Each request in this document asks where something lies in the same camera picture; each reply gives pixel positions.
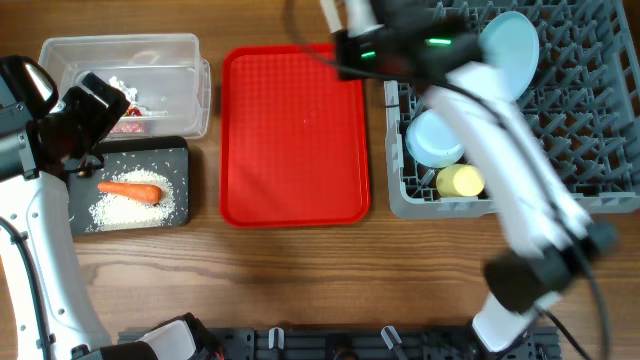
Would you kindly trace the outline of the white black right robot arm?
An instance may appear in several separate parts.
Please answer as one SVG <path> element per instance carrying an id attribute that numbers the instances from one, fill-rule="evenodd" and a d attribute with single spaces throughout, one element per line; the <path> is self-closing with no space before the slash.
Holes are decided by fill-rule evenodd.
<path id="1" fill-rule="evenodd" d="M 595 222 L 560 180 L 467 20 L 434 18 L 409 1 L 325 1 L 321 9 L 340 73 L 422 85 L 485 178 L 508 250 L 483 270 L 489 294 L 472 329 L 484 350 L 505 353 L 582 277 L 608 357 L 611 326 L 593 265 L 617 243 L 616 229 Z"/>

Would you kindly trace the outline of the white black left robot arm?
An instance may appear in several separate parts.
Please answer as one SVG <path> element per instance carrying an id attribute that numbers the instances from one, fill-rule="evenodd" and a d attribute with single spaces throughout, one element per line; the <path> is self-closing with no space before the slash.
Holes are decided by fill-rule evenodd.
<path id="1" fill-rule="evenodd" d="M 65 184 L 126 113 L 116 88 L 88 73 L 65 94 L 43 96 L 33 59 L 1 60 L 1 261 L 21 359 L 221 359 L 224 348 L 191 313 L 115 345 L 80 273 Z"/>

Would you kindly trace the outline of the orange carrot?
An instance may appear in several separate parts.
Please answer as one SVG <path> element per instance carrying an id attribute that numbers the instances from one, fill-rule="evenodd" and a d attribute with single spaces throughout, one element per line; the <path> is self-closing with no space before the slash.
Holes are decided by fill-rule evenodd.
<path id="1" fill-rule="evenodd" d="M 148 184 L 133 184 L 119 182 L 101 182 L 97 186 L 98 190 L 108 194 L 115 194 L 145 204 L 158 204 L 163 197 L 161 188 Z"/>

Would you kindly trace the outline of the white rice pile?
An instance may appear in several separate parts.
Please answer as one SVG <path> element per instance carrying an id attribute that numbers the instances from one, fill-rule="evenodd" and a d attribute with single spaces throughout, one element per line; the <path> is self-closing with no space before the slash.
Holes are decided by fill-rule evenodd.
<path id="1" fill-rule="evenodd" d="M 92 220 L 92 224 L 87 227 L 89 232 L 157 227 L 166 225 L 174 218 L 176 201 L 173 185 L 165 176 L 140 169 L 121 173 L 111 181 L 103 182 L 155 185 L 162 189 L 163 197 L 158 204 L 152 205 L 104 193 L 97 188 L 99 199 L 88 208 Z"/>

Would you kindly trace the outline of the light blue bowl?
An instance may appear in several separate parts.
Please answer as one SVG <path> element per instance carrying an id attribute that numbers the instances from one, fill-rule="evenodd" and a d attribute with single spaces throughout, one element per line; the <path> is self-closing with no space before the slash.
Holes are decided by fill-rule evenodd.
<path id="1" fill-rule="evenodd" d="M 421 165 L 445 168 L 459 161 L 464 147 L 439 118 L 428 110 L 411 121 L 406 130 L 405 143 L 409 154 Z"/>

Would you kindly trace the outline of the white tissue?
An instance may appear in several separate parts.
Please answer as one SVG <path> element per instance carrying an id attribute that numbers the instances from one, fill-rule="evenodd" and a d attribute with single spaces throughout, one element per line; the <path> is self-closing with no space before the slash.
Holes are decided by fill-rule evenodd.
<path id="1" fill-rule="evenodd" d="M 109 85 L 121 91 L 128 102 L 135 103 L 137 101 L 138 90 L 135 87 L 127 86 L 122 80 L 116 76 L 112 76 L 109 80 Z"/>

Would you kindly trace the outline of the red snack wrapper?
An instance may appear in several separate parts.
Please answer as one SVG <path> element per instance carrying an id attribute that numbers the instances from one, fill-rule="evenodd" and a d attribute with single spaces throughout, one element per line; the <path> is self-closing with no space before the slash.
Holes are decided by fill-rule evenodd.
<path id="1" fill-rule="evenodd" d="M 137 134 L 145 132 L 145 125 L 143 121 L 129 120 L 129 117 L 142 117 L 143 113 L 137 106 L 131 105 L 123 117 L 116 123 L 111 130 L 115 134 Z"/>

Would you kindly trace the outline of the light blue round plate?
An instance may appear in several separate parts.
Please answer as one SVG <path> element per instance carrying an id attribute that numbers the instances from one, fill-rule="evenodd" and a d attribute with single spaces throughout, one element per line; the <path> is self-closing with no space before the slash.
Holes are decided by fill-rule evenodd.
<path id="1" fill-rule="evenodd" d="M 510 99 L 516 101 L 538 66 L 540 42 L 535 27 L 525 15 L 508 11 L 489 22 L 480 42 L 487 61 L 502 71 Z"/>

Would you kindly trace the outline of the yellow plastic cup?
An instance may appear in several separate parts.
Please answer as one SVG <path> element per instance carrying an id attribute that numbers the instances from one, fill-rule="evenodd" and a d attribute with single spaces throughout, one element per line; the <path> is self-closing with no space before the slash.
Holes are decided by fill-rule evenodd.
<path id="1" fill-rule="evenodd" d="M 484 188 L 484 177 L 473 165 L 454 164 L 442 169 L 436 177 L 436 189 L 441 197 L 475 197 Z"/>

